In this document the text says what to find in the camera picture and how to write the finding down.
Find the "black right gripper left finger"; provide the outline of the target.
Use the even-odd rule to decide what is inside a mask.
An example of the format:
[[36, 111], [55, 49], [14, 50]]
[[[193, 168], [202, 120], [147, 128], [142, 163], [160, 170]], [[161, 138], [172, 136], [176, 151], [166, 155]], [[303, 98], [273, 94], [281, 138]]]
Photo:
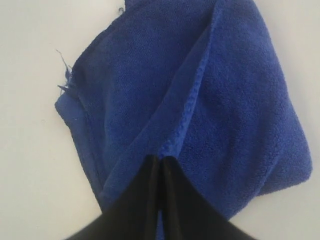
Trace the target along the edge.
[[147, 155], [121, 196], [69, 240], [154, 240], [158, 221], [159, 160]]

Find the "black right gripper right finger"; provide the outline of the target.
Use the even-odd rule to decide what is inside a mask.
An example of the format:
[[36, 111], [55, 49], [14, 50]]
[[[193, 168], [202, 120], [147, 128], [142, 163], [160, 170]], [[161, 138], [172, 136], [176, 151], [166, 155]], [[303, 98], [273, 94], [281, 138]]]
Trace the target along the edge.
[[160, 160], [163, 236], [165, 240], [251, 240], [253, 237], [225, 219], [196, 190], [178, 161]]

